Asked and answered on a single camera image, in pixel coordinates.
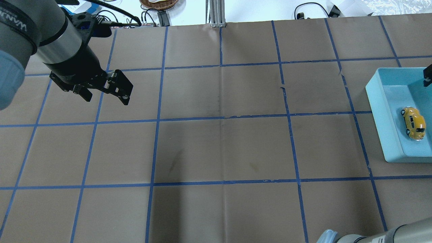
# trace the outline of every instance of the brown basket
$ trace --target brown basket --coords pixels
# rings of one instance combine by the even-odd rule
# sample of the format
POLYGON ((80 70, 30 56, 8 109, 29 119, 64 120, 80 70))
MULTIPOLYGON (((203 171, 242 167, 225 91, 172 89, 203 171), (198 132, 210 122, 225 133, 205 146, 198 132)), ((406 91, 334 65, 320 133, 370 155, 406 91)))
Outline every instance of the brown basket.
POLYGON ((178 2, 178 0, 166 0, 166 1, 157 2, 157 3, 151 3, 147 0, 140 0, 140 2, 146 8, 154 8, 157 10, 167 10, 167 9, 173 7, 178 2))

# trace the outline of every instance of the light blue plastic container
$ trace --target light blue plastic container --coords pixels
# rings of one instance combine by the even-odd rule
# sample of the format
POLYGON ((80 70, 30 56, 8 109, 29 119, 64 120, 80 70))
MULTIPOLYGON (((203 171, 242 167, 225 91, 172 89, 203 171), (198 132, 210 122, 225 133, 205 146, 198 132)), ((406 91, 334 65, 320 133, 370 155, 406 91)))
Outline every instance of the light blue plastic container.
POLYGON ((432 163, 432 86, 423 87, 423 67, 379 68, 366 85, 382 150, 390 163, 432 163), (412 106, 426 121, 423 140, 407 136, 401 110, 412 106))

